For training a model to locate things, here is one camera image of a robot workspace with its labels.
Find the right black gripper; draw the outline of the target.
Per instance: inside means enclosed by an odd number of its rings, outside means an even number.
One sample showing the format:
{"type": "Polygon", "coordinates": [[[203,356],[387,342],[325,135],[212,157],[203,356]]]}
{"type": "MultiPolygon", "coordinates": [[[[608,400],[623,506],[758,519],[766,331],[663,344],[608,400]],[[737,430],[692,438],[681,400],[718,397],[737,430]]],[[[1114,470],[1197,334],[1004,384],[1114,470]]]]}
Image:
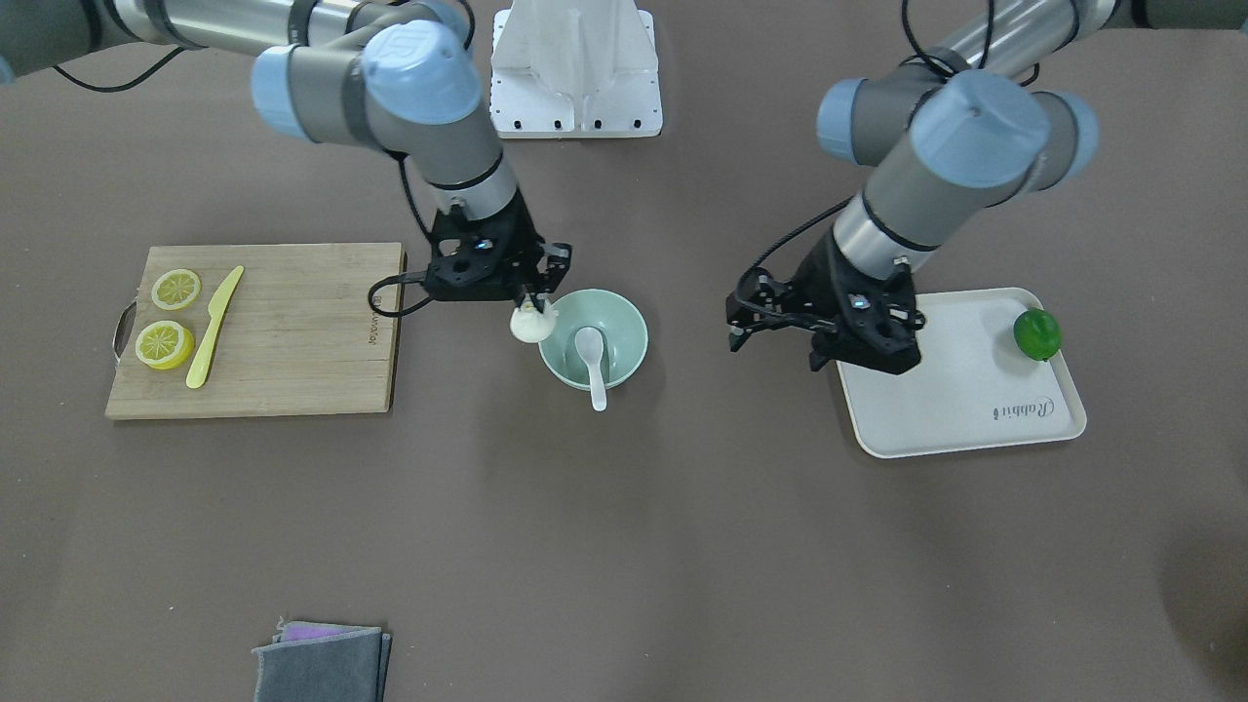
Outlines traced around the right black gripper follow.
{"type": "Polygon", "coordinates": [[[573,246],[545,244],[535,232],[525,196],[485,219],[467,219],[462,206],[437,214],[433,257],[424,291],[438,302],[508,301],[547,310],[549,294],[570,270],[573,246]]]}

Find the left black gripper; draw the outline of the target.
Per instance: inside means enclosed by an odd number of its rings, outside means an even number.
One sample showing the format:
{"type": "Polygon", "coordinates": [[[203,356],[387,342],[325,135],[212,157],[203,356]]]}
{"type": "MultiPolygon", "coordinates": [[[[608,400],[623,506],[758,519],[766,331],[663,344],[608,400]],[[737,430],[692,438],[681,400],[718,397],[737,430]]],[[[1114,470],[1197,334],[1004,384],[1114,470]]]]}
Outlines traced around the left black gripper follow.
{"type": "Polygon", "coordinates": [[[905,373],[921,363],[917,332],[926,317],[909,264],[895,264],[885,279],[847,262],[832,234],[799,264],[789,284],[765,269],[748,269],[725,299],[729,351],[754,334],[799,329],[811,334],[807,368],[849,363],[885,373],[905,373]]]}

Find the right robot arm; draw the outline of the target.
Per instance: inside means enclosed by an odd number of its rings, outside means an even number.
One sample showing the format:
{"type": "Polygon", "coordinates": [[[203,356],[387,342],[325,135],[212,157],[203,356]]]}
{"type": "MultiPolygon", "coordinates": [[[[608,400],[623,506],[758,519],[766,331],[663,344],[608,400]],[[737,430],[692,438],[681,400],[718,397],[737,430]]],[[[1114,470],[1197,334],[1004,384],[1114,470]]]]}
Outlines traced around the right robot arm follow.
{"type": "Polygon", "coordinates": [[[542,314],[570,266],[548,244],[488,114],[463,1],[5,1],[2,81],[130,42],[253,57],[255,111],[275,132],[411,162],[437,214],[428,299],[542,314]]]}

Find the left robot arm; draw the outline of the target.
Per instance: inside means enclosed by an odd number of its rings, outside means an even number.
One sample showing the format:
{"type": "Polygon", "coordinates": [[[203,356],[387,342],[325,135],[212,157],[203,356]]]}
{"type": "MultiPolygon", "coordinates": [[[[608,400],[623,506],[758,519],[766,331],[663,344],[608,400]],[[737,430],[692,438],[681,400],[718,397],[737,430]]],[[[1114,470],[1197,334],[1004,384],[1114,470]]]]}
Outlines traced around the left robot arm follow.
{"type": "Polygon", "coordinates": [[[759,332],[811,336],[807,363],[905,373],[921,361],[914,272],[975,214],[1052,189],[1098,150],[1082,97],[1020,76],[1104,27],[1246,30],[1243,1],[990,1],[945,41],[914,45],[879,80],[842,80],[820,102],[824,150],[869,181],[820,219],[824,234],[781,280],[755,262],[728,294],[729,347],[759,332]]]}

